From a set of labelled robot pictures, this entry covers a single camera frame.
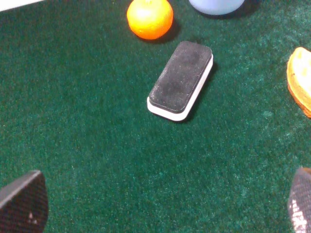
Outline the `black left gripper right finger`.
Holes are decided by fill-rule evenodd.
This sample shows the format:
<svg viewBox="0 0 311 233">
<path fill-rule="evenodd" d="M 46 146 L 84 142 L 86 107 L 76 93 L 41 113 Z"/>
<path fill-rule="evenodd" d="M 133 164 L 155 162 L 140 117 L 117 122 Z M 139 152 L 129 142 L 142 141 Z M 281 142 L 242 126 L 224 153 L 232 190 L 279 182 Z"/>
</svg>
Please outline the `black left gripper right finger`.
<svg viewBox="0 0 311 233">
<path fill-rule="evenodd" d="M 289 218 L 296 233 L 311 232 L 311 169 L 299 168 L 293 178 L 287 203 Z"/>
</svg>

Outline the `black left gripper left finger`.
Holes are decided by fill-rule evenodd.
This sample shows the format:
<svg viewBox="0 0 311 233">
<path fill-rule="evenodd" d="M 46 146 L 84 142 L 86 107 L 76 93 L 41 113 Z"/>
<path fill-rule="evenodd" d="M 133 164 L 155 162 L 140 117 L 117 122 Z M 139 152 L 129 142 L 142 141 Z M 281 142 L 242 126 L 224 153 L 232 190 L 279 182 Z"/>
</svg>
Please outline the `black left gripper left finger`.
<svg viewBox="0 0 311 233">
<path fill-rule="evenodd" d="M 0 190 L 0 231 L 42 233 L 49 214 L 45 177 L 32 170 Z"/>
</svg>

